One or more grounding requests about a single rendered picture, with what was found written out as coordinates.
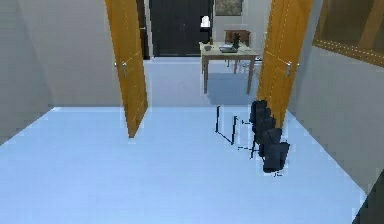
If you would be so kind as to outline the pale wooden table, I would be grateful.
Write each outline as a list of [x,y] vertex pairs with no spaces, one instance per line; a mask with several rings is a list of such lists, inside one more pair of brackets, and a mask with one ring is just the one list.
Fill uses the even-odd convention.
[[[251,90],[252,77],[254,72],[254,66],[256,62],[261,61],[261,55],[257,54],[254,50],[249,47],[249,50],[243,52],[238,49],[237,53],[222,53],[219,50],[219,46],[224,46],[224,42],[214,42],[213,45],[209,43],[205,44],[200,42],[200,53],[201,53],[201,71],[203,74],[203,88],[204,93],[207,93],[208,87],[208,76],[209,76],[209,62],[213,60],[233,60],[235,62],[234,69],[237,69],[239,61],[248,60],[249,61],[249,70],[248,70],[248,80],[247,80],[247,89],[246,93],[249,94]],[[211,51],[205,51],[205,46],[212,46]]]

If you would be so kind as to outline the orange room door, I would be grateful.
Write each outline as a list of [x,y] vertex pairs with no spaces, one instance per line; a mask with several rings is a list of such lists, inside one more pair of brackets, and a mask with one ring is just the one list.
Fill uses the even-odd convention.
[[[148,108],[136,0],[105,0],[128,136],[134,138]],[[121,62],[127,62],[124,78]]]
[[[259,74],[258,100],[266,100],[281,128],[288,108],[295,74],[314,0],[272,0],[262,67]],[[289,77],[286,63],[292,62]]]

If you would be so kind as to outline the black double door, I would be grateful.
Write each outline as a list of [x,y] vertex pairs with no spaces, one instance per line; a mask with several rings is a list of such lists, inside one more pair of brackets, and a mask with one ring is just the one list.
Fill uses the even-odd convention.
[[211,16],[213,0],[149,0],[155,57],[199,57],[200,42],[209,31],[201,28]]

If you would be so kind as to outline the brown wooden chair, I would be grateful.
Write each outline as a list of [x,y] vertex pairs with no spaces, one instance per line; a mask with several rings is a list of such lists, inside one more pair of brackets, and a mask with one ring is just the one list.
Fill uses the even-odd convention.
[[235,35],[238,35],[239,37],[240,50],[243,52],[249,50],[251,32],[248,30],[226,30],[225,43],[232,46]]

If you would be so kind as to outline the dark brown room door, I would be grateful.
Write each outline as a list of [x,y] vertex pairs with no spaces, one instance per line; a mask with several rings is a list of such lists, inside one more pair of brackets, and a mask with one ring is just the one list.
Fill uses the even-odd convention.
[[150,60],[144,0],[136,0],[136,3],[137,3],[142,55],[144,60]]

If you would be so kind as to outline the dark grey furniture corner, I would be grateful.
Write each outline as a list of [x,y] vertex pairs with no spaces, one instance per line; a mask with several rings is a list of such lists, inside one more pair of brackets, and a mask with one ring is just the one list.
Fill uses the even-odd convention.
[[384,224],[384,169],[381,171],[352,224]]

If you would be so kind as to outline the grey framed wall picture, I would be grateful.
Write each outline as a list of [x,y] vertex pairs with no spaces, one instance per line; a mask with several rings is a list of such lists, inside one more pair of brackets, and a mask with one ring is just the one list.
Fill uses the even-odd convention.
[[240,16],[243,0],[215,0],[216,16]]

